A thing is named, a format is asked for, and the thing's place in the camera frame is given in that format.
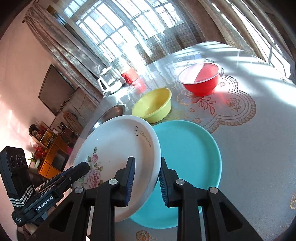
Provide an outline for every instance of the metal bowl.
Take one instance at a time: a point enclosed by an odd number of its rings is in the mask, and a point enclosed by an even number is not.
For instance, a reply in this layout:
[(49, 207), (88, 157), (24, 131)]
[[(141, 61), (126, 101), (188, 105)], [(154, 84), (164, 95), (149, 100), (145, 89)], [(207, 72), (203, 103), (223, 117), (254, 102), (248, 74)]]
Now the metal bowl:
[(124, 115), (126, 111), (126, 108), (124, 105), (119, 104), (116, 105), (114, 107), (112, 107), (111, 109), (107, 110), (98, 120), (97, 122), (94, 124), (94, 126), (92, 127), (92, 129), (89, 131), (90, 135), (96, 128), (98, 128), (101, 124), (103, 124), (104, 122), (111, 120), (114, 117), (117, 116), (121, 116)]

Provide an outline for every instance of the blue plate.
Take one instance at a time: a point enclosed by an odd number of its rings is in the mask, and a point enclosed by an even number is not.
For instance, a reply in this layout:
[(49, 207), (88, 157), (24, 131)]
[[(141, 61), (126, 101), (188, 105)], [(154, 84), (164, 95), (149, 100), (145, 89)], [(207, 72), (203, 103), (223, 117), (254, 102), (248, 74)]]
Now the blue plate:
[[(179, 178), (198, 188), (218, 187), (221, 155), (214, 138), (204, 128), (189, 121), (172, 120), (153, 129), (160, 142), (161, 156)], [(178, 208), (165, 206), (158, 181), (147, 202), (131, 219), (147, 228), (172, 228), (178, 224)]]

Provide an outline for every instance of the yellow bowl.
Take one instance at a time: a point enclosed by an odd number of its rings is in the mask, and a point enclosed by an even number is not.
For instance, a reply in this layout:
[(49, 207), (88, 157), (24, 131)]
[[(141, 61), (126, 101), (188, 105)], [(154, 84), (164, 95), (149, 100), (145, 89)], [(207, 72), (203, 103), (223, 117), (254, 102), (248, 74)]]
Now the yellow bowl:
[(131, 111), (132, 115), (143, 118), (149, 123), (161, 121), (172, 107), (172, 92), (167, 88), (158, 88), (145, 94)]

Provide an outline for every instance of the white plate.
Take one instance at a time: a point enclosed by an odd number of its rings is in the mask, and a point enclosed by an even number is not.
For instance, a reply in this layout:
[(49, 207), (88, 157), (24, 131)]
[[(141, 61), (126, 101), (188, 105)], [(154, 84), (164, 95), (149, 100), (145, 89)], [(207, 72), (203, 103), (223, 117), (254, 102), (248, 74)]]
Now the white plate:
[(115, 207), (115, 222), (133, 215), (154, 190), (161, 165), (161, 153), (152, 126), (133, 115), (108, 120), (85, 140), (73, 165), (83, 161), (90, 164), (89, 173), (72, 186), (89, 189), (114, 178), (116, 171), (126, 166), (129, 156), (133, 156), (136, 161), (131, 200), (127, 207)]

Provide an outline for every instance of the television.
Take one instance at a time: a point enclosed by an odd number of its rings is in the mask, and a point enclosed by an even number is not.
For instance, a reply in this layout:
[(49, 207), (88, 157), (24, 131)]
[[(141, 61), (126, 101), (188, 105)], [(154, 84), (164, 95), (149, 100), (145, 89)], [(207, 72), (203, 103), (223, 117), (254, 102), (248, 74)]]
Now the television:
[(72, 85), (51, 64), (38, 98), (57, 116), (74, 92)]

